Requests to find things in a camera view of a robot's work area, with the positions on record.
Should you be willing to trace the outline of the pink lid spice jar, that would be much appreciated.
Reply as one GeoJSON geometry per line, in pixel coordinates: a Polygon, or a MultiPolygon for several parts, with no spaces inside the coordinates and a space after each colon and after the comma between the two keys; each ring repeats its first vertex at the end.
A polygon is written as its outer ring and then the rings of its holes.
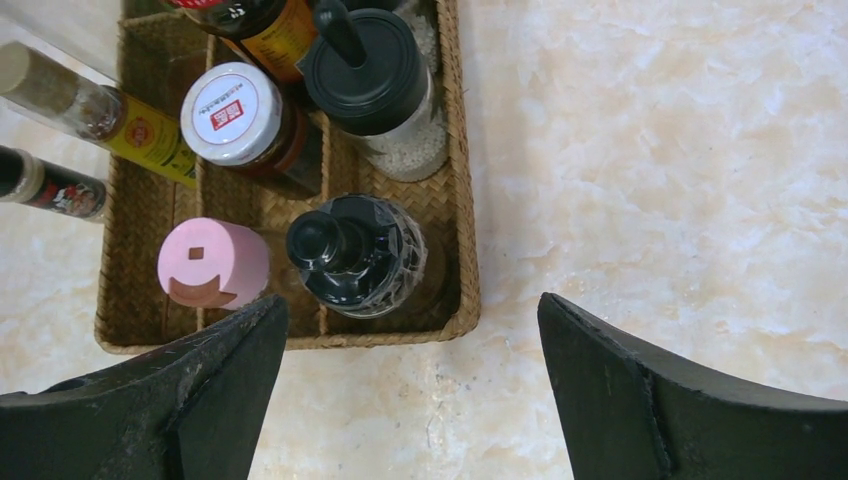
{"type": "Polygon", "coordinates": [[[179,305],[236,311],[268,294],[293,301],[306,294],[291,265],[283,232],[195,217],[161,244],[157,276],[179,305]]]}

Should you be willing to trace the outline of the white lid sauce jar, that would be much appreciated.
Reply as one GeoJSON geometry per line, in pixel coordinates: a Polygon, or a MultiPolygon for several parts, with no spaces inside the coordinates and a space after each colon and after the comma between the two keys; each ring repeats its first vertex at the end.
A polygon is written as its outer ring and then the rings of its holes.
{"type": "Polygon", "coordinates": [[[321,192],[321,129],[251,64],[222,63],[195,80],[180,125],[187,145],[213,165],[288,198],[321,192]]]}

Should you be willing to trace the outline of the black cap soy bottle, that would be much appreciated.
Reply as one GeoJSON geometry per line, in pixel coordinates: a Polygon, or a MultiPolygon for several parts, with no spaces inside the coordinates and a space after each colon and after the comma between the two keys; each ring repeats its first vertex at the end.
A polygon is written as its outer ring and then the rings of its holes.
{"type": "Polygon", "coordinates": [[[1,146],[2,202],[102,223],[107,199],[103,180],[1,146]]]}

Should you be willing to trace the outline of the black cap dark jar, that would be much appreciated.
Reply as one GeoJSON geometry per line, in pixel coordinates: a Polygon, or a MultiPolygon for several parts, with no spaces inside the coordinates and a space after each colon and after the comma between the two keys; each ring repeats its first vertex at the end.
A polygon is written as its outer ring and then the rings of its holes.
{"type": "Polygon", "coordinates": [[[317,300],[354,319],[431,313],[452,279],[443,243],[399,204],[356,193],[299,215],[286,253],[317,300]]]}

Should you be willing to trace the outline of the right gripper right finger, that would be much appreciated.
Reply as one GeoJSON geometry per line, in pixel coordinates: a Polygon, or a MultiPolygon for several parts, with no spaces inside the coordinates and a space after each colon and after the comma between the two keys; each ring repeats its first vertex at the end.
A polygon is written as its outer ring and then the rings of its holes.
{"type": "Polygon", "coordinates": [[[540,339],[578,479],[843,479],[847,405],[744,380],[552,293],[540,339]]]}

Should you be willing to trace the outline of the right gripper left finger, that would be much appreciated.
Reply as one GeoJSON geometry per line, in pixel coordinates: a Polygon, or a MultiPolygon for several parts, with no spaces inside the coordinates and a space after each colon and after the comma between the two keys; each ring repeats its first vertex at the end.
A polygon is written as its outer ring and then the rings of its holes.
{"type": "Polygon", "coordinates": [[[289,329],[271,295],[39,393],[1,398],[5,479],[245,479],[289,329]]]}

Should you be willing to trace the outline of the yellow label pepper shaker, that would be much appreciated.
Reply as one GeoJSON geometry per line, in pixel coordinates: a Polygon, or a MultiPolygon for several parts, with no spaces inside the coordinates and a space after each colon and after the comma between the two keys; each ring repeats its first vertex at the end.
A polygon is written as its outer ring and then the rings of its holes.
{"type": "Polygon", "coordinates": [[[196,156],[173,117],[21,42],[1,46],[1,97],[36,121],[196,186],[196,156]]]}

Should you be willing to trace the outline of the woven wicker divided tray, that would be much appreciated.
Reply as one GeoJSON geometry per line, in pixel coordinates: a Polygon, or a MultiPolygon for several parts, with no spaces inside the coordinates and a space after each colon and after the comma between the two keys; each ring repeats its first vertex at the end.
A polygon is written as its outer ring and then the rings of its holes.
{"type": "Polygon", "coordinates": [[[345,316],[296,287],[288,294],[291,350],[374,347],[445,341],[472,330],[480,316],[458,8],[435,5],[442,67],[436,84],[447,114],[448,160],[433,176],[394,181],[363,159],[322,114],[322,190],[288,199],[232,172],[198,161],[186,187],[126,160],[113,159],[105,216],[94,337],[112,354],[135,355],[192,334],[224,317],[220,309],[181,306],[156,275],[158,252],[179,223],[206,216],[284,233],[299,215],[348,193],[392,201],[421,226],[428,253],[421,283],[394,311],[373,319],[345,316]]]}

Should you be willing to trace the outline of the red lid sauce jar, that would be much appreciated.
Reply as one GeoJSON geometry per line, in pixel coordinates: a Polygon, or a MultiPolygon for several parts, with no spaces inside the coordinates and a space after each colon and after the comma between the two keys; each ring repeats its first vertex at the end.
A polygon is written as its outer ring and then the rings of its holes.
{"type": "Polygon", "coordinates": [[[306,1],[185,0],[169,5],[275,80],[303,80],[300,63],[317,37],[306,1]]]}

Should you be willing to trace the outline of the black lid clear jar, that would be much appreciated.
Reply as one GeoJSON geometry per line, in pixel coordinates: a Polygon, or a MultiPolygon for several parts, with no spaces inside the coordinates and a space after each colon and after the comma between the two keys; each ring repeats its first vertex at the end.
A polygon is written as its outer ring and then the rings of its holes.
{"type": "Polygon", "coordinates": [[[391,11],[410,28],[433,75],[441,68],[436,4],[432,0],[345,0],[349,11],[376,8],[391,11]]]}
{"type": "Polygon", "coordinates": [[[413,183],[448,159],[447,119],[409,22],[384,8],[318,1],[303,63],[309,96],[387,177],[413,183]]]}

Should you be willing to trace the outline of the tall glass oil bottle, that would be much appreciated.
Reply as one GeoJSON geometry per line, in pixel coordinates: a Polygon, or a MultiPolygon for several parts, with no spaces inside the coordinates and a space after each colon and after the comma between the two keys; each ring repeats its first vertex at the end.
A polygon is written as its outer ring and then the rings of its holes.
{"type": "Polygon", "coordinates": [[[46,44],[110,80],[118,78],[119,22],[168,12],[162,1],[3,1],[1,41],[46,44]]]}

